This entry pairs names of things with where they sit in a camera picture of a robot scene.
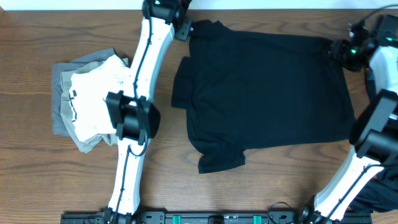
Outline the black polo shirt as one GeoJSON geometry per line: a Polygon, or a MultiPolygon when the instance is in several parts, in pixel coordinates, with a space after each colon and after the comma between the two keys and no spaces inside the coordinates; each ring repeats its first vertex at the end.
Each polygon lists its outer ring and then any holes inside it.
{"type": "Polygon", "coordinates": [[[354,111],[330,39],[192,28],[171,105],[186,112],[199,173],[243,166],[248,149],[349,138],[354,111]]]}

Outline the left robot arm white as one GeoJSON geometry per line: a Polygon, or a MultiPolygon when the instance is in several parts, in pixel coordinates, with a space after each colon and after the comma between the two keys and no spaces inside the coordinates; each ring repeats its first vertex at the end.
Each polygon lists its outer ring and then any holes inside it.
{"type": "Polygon", "coordinates": [[[171,42],[188,38],[192,20],[186,13],[190,3],[142,3],[142,27],[131,64],[132,76],[116,93],[109,92],[105,100],[118,137],[118,164],[113,195],[97,223],[134,223],[145,153],[160,124],[160,112],[154,106],[157,77],[171,42]]]}

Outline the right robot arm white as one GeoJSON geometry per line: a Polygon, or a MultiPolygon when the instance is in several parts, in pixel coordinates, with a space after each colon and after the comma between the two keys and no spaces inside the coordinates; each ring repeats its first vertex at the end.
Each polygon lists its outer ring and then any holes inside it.
{"type": "Polygon", "coordinates": [[[376,95],[351,130],[345,161],[304,208],[299,223],[342,223],[346,209],[369,181],[397,168],[397,39],[387,35],[340,40],[330,56],[349,70],[370,70],[376,95]]]}

